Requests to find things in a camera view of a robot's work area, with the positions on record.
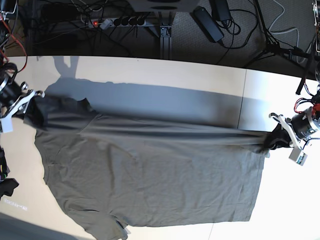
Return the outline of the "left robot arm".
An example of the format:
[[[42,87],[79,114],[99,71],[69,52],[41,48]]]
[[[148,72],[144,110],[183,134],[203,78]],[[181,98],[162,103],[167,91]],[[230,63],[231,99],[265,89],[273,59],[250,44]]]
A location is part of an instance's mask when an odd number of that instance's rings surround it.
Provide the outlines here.
[[[280,30],[280,31],[271,31],[271,28],[274,26],[274,24],[277,22],[277,20],[285,13],[285,7],[278,2],[277,0],[273,0],[274,3],[276,3],[277,5],[279,5],[282,8],[282,12],[272,21],[272,23],[270,24],[270,26],[268,27],[268,30],[271,32],[272,35],[283,35],[292,31],[296,31],[297,34],[297,38],[296,38],[296,46],[299,46],[299,39],[300,39],[300,32],[298,30],[298,28],[296,27],[291,27],[287,30]],[[307,50],[305,53],[307,54],[311,54],[313,55],[313,57],[319,57],[320,56],[320,1],[319,0],[313,0],[312,1],[312,11],[313,11],[313,15],[314,15],[314,26],[315,26],[315,35],[313,40],[310,42]],[[311,66],[311,61],[309,62],[310,57],[307,58],[307,64],[305,65],[305,69],[304,70],[309,70],[310,66]],[[305,73],[303,74],[300,84],[303,83],[303,87],[305,89],[305,91],[308,93],[308,95],[313,96],[307,86],[306,83],[306,79],[307,79],[307,72],[305,71]],[[296,95],[300,95],[302,91],[302,87],[298,87],[297,91],[296,91]],[[299,104],[302,104],[303,102],[307,102],[307,100],[303,100],[302,98],[298,99],[297,102],[295,103],[294,106],[294,111],[296,112],[296,107],[298,107]],[[310,136],[306,137],[306,138],[299,138],[300,140],[304,141],[304,145],[302,148],[306,147],[310,141],[312,140],[320,140],[320,138],[312,138]]]

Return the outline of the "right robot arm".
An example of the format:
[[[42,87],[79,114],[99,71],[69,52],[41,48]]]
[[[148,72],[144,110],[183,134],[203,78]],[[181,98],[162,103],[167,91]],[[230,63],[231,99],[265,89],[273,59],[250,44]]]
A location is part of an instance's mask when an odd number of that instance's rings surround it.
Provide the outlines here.
[[[26,82],[18,84],[15,78],[21,70],[15,63],[10,62],[5,54],[5,45],[9,40],[18,44],[23,53],[26,50],[22,43],[14,36],[15,27],[9,27],[7,15],[15,15],[17,23],[19,6],[17,0],[2,0],[0,2],[0,119],[11,118],[16,113],[24,114],[30,101],[36,97],[45,97],[43,91],[28,89]]]

